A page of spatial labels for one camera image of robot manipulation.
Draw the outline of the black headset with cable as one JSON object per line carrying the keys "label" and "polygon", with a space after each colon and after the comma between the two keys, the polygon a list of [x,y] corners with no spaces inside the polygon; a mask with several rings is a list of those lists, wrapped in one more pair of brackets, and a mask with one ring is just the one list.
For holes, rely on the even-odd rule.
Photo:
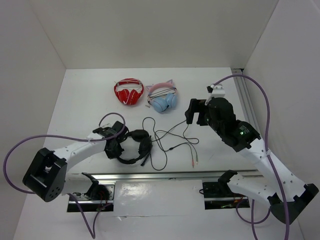
{"label": "black headset with cable", "polygon": [[[197,137],[186,137],[185,133],[189,127],[187,126],[181,135],[172,133],[172,131],[176,127],[178,127],[182,124],[186,124],[187,123],[186,120],[177,123],[176,125],[174,125],[173,127],[171,127],[168,130],[162,130],[162,129],[156,130],[156,120],[153,117],[150,117],[150,116],[145,117],[142,120],[142,123],[144,124],[146,120],[153,121],[153,126],[152,126],[153,135],[150,135],[149,132],[146,131],[145,126],[143,125],[142,129],[136,129],[133,131],[127,130],[125,135],[119,139],[119,142],[118,142],[119,147],[121,146],[121,143],[126,141],[128,138],[131,138],[135,142],[139,143],[137,157],[130,157],[128,159],[125,159],[122,157],[121,153],[115,157],[121,164],[134,165],[138,161],[141,161],[140,166],[143,167],[143,166],[145,166],[147,161],[150,160],[150,164],[151,164],[151,167],[153,168],[153,170],[160,172],[160,171],[165,170],[168,165],[168,161],[169,161],[168,152],[173,151],[174,149],[176,149],[180,146],[183,146],[183,145],[186,145],[189,147],[190,155],[191,155],[191,165],[194,166],[195,164],[197,164],[199,162],[198,152],[197,152],[195,145],[199,144],[200,140]],[[177,143],[177,144],[169,147],[168,149],[164,149],[163,144],[162,144],[162,140],[168,135],[184,139],[185,141],[181,142],[181,143]],[[164,153],[165,163],[164,163],[163,167],[156,168],[153,164],[153,157],[152,157],[153,144],[156,144],[159,147],[159,149]]]}

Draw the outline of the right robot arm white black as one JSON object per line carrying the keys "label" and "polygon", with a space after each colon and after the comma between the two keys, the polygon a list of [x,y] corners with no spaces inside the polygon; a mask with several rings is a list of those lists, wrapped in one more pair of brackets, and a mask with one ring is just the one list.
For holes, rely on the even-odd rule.
{"label": "right robot arm white black", "polygon": [[265,147],[265,141],[252,125],[236,118],[222,85],[212,85],[209,89],[208,99],[190,100],[184,114],[186,123],[192,124],[194,114],[198,113],[197,125],[211,127],[227,146],[254,165],[265,180],[261,183],[228,170],[217,181],[220,194],[247,196],[267,206],[280,222],[293,223],[319,189],[296,177]]}

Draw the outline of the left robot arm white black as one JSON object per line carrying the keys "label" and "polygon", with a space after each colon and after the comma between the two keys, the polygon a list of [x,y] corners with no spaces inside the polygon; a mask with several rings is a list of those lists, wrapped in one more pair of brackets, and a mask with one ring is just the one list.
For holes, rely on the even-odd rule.
{"label": "left robot arm white black", "polygon": [[22,182],[45,202],[59,195],[80,194],[92,200],[106,188],[91,174],[81,172],[69,174],[69,170],[89,157],[115,147],[117,140],[128,132],[128,128],[116,121],[111,127],[99,127],[85,141],[49,150],[40,149],[31,162]]}

